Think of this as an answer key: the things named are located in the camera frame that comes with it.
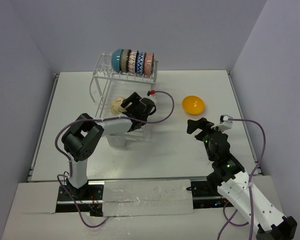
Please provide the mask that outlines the tan beige bowl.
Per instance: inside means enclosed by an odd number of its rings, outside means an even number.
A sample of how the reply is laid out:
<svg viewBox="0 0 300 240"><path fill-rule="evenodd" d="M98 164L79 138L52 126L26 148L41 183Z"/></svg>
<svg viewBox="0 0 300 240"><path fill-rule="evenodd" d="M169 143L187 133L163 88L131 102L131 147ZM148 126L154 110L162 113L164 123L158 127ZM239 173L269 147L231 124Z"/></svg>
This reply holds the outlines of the tan beige bowl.
<svg viewBox="0 0 300 240"><path fill-rule="evenodd" d="M119 96L116 97L110 104L110 112L114 115L117 116L123 112L126 111L126 109L124 107L122 107L122 103L123 103L124 98Z"/></svg>

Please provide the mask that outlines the yellow bowl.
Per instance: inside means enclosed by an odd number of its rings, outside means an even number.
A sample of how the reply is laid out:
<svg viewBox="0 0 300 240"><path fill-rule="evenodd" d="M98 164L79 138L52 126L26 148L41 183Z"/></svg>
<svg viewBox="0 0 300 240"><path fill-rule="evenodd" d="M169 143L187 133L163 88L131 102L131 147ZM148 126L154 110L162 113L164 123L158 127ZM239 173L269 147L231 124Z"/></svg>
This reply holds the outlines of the yellow bowl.
<svg viewBox="0 0 300 240"><path fill-rule="evenodd" d="M195 95L186 96L181 103L183 110L190 115L199 115L205 110L204 101Z"/></svg>

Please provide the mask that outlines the white wire dish rack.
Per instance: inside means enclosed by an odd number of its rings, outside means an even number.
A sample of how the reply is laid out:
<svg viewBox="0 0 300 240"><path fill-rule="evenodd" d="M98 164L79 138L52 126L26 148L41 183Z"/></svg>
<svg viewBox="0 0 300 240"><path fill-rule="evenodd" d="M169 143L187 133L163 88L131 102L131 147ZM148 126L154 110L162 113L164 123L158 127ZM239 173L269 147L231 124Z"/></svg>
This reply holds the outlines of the white wire dish rack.
<svg viewBox="0 0 300 240"><path fill-rule="evenodd" d="M89 84L89 94L96 106L96 118L113 116L111 103L115 98L127 98L134 92L145 98L156 86L159 63L157 59L154 60L152 75L140 76L116 73L111 65L111 58L111 53L104 52L99 55Z"/></svg>

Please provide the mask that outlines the orange red patterned bowl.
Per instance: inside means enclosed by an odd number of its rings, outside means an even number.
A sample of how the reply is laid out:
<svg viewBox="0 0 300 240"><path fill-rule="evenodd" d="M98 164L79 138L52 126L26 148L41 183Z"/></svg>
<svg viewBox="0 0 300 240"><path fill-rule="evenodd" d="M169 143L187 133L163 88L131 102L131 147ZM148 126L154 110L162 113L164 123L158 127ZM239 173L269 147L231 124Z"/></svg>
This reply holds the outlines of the orange red patterned bowl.
<svg viewBox="0 0 300 240"><path fill-rule="evenodd" d="M146 77L150 77L153 73L155 55L153 52L146 53L143 65L143 74Z"/></svg>

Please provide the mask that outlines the dark brown cream bowl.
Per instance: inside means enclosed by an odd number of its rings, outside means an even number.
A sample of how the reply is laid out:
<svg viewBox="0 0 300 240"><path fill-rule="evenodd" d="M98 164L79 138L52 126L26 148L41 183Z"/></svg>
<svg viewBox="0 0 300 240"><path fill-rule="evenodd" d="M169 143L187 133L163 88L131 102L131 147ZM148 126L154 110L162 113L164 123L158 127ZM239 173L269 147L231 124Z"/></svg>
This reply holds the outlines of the dark brown cream bowl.
<svg viewBox="0 0 300 240"><path fill-rule="evenodd" d="M122 73L127 73L129 71L129 56L131 49L124 49L120 55L120 71Z"/></svg>

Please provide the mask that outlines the teal blue bowl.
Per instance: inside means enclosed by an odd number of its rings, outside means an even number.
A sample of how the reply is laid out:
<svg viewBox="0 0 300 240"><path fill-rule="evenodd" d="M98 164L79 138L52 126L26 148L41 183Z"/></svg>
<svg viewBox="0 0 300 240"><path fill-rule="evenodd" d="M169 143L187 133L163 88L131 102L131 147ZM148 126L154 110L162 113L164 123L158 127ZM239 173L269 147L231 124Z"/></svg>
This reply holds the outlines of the teal blue bowl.
<svg viewBox="0 0 300 240"><path fill-rule="evenodd" d="M111 57L111 66L113 70L116 73L120 73L121 71L121 55L122 55L123 49L119 48L114 51Z"/></svg>

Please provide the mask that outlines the blue triangle pattern bowl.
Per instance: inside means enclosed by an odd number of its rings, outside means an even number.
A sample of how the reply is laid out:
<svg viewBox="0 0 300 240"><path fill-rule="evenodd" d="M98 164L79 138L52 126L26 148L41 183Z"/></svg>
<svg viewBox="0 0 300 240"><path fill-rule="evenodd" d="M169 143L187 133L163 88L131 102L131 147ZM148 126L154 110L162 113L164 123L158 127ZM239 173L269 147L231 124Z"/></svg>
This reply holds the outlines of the blue triangle pattern bowl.
<svg viewBox="0 0 300 240"><path fill-rule="evenodd" d="M146 52L138 52L136 55L136 64L135 64L135 72L142 76L144 74L144 64Z"/></svg>

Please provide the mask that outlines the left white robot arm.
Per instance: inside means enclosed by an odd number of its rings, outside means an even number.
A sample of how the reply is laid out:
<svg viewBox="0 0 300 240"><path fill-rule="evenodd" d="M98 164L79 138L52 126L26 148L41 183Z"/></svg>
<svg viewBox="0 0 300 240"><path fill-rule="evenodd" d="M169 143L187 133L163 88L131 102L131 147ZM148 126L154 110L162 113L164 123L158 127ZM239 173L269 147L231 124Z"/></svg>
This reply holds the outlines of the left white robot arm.
<svg viewBox="0 0 300 240"><path fill-rule="evenodd" d="M88 158L95 151L103 136L121 136L140 129L148 116L156 112L155 91L150 90L147 97L136 92L122 101L123 113L109 118L92 118L81 114L75 123L63 134L61 142L69 159L69 177L66 185L76 199L83 199L88 193Z"/></svg>

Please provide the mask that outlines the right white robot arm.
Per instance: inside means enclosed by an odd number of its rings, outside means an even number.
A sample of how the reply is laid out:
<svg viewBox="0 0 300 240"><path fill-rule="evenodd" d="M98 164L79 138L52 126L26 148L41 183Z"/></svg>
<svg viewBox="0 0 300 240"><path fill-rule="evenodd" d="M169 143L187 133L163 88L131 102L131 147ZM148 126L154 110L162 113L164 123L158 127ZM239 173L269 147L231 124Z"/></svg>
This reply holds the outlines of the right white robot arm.
<svg viewBox="0 0 300 240"><path fill-rule="evenodd" d="M231 154L226 130L233 125L233 118L220 117L219 124L206 118L187 121L188 134L200 129L195 139L203 142L213 172L207 178L205 192L221 195L231 203L250 224L250 233L258 240L292 240L297 222L292 216L285 216L253 183L252 177L243 165Z"/></svg>

